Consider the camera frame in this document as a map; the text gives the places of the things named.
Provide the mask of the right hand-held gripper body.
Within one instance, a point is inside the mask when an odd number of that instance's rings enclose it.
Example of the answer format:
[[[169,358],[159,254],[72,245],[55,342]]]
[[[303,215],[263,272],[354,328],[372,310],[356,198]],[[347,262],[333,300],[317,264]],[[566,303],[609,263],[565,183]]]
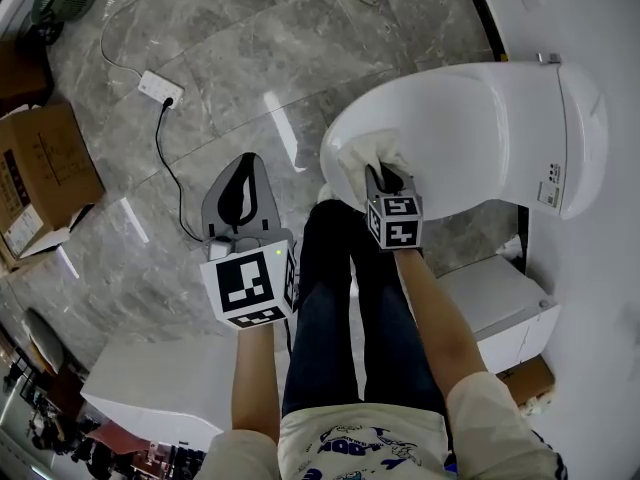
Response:
[[[422,200],[413,189],[367,193],[366,224],[381,250],[417,249],[421,242]]]

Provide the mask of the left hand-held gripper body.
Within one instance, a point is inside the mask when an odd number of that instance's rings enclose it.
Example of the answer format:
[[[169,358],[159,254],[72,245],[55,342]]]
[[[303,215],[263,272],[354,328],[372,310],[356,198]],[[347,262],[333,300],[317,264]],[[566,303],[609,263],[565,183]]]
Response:
[[[275,220],[211,236],[200,271],[215,317],[233,329],[292,317],[297,294],[293,247],[292,232]]]

